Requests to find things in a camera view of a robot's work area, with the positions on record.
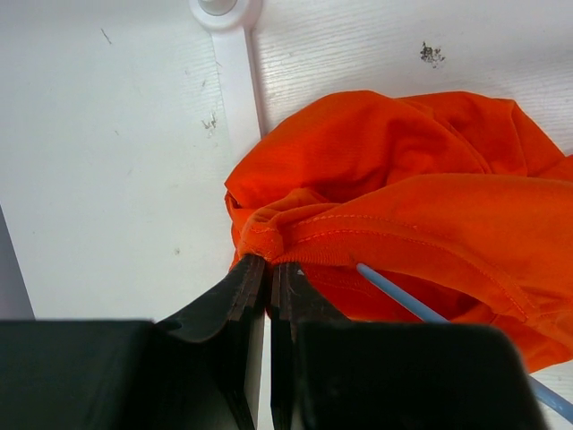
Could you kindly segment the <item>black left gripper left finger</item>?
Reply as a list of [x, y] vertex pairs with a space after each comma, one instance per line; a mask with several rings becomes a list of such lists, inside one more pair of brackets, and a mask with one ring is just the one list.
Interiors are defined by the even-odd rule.
[[159, 322], [4, 321], [4, 429], [253, 429], [265, 263]]

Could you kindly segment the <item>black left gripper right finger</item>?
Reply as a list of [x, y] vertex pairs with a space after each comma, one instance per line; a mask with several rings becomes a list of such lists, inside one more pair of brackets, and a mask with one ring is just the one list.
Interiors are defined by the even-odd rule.
[[296, 263], [273, 274], [277, 429], [544, 429], [521, 359], [493, 328], [353, 322]]

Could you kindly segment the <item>orange t shirt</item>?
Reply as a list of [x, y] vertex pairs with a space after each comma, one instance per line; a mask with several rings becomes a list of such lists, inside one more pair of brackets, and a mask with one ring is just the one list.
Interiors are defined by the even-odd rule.
[[352, 320], [413, 319], [364, 263], [454, 323], [504, 331], [531, 371], [572, 358], [572, 159], [513, 100], [335, 93], [226, 189], [235, 257], [300, 263]]

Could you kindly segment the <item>light blue wire hanger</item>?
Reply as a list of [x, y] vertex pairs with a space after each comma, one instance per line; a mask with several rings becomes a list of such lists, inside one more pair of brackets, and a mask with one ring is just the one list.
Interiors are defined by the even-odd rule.
[[[449, 320], [435, 312], [429, 306], [407, 293], [404, 289], [380, 275], [377, 271], [363, 263], [356, 265], [357, 271], [380, 291], [404, 307], [425, 323], [449, 323]], [[534, 377], [528, 377], [529, 385], [535, 397], [546, 407], [552, 409], [562, 418], [572, 423], [572, 403], [557, 392], [540, 383]]]

